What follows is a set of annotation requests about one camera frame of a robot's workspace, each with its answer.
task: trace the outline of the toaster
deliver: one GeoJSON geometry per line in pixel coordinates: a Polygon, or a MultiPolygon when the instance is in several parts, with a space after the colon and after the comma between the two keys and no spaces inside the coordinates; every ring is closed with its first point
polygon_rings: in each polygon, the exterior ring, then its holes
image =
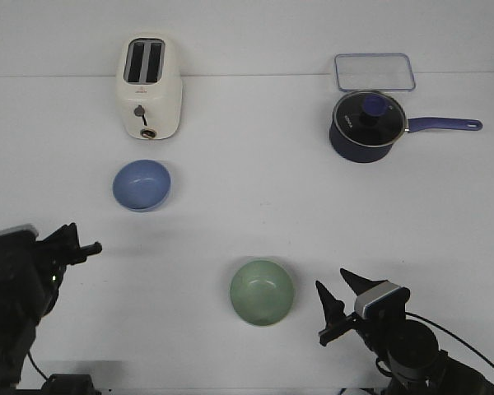
{"type": "Polygon", "coordinates": [[[130,136],[155,140],[175,133],[183,83],[171,40],[163,35],[132,37],[123,46],[116,80],[119,110],[130,136]]]}

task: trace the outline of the bowl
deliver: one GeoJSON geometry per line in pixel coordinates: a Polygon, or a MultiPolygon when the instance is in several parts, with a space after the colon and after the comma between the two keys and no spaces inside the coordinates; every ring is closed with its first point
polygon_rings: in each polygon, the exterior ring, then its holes
{"type": "Polygon", "coordinates": [[[136,160],[115,176],[114,197],[131,211],[151,211],[159,207],[170,191],[170,174],[154,160],[136,160]]]}
{"type": "Polygon", "coordinates": [[[255,259],[232,277],[230,297],[232,307],[244,321],[267,327],[289,313],[295,287],[280,265],[268,259],[255,259]]]}

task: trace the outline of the blue bowl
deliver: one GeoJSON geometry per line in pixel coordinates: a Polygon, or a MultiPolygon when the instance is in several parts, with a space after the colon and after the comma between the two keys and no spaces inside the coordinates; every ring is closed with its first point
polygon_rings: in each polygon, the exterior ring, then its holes
{"type": "Polygon", "coordinates": [[[151,211],[159,207],[170,191],[170,175],[161,163],[136,160],[115,176],[114,197],[132,211],[151,211]]]}

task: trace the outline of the white tabletop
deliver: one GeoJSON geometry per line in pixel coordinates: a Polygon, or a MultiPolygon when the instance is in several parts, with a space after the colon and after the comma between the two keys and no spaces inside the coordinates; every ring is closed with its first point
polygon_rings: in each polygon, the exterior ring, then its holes
{"type": "MultiPolygon", "coordinates": [[[[407,309],[494,360],[494,73],[419,74],[408,117],[481,119],[480,132],[406,135],[374,164],[341,158],[330,76],[186,77],[179,131],[124,131],[113,77],[0,78],[0,229],[45,237],[75,221],[104,251],[70,267],[34,357],[101,388],[338,388],[386,383],[355,333],[323,348],[321,280],[352,311],[345,267],[412,290],[407,309]],[[163,206],[122,208],[118,170],[171,173],[163,206]],[[296,283],[283,321],[256,328],[228,300],[251,257],[296,283]]],[[[494,373],[448,337],[454,358],[494,373]]],[[[41,382],[31,368],[23,387],[41,382]]]]}

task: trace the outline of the saucepan handle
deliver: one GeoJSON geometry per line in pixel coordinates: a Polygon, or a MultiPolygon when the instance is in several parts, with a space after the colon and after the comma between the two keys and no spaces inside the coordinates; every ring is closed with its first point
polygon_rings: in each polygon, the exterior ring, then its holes
{"type": "Polygon", "coordinates": [[[408,133],[424,129],[481,130],[483,124],[477,119],[459,118],[411,118],[408,120],[408,133]]]}

